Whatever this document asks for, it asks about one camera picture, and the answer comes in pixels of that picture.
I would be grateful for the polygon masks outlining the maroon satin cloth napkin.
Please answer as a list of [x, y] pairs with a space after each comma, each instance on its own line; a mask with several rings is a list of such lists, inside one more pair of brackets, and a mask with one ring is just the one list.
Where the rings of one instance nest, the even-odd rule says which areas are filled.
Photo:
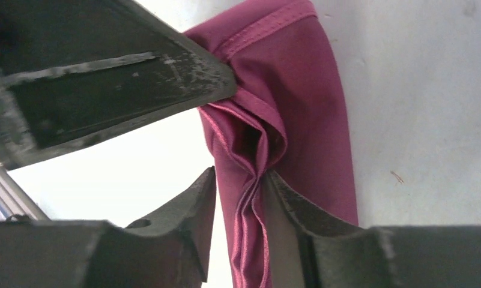
[[358, 223], [345, 98], [310, 1], [244, 1], [185, 35], [229, 66], [234, 96], [199, 108], [216, 167], [234, 287], [271, 287], [261, 178], [274, 169]]

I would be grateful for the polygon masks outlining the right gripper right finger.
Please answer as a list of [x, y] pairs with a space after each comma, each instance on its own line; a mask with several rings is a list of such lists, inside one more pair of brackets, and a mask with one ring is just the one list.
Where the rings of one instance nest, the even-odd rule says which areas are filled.
[[322, 287], [315, 241], [361, 228], [329, 214], [273, 170], [262, 182], [273, 287]]

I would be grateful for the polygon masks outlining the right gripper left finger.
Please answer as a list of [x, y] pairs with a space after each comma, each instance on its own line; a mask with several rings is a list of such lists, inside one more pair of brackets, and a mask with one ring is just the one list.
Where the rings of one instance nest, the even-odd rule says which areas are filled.
[[216, 171], [209, 167], [185, 191], [126, 226], [147, 243], [135, 256], [141, 287], [207, 282], [215, 207]]

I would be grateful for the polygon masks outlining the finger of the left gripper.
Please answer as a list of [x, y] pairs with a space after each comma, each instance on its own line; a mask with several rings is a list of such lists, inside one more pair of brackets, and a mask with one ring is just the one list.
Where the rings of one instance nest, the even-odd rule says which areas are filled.
[[0, 1], [0, 162], [7, 169], [235, 91], [227, 65], [135, 1]]

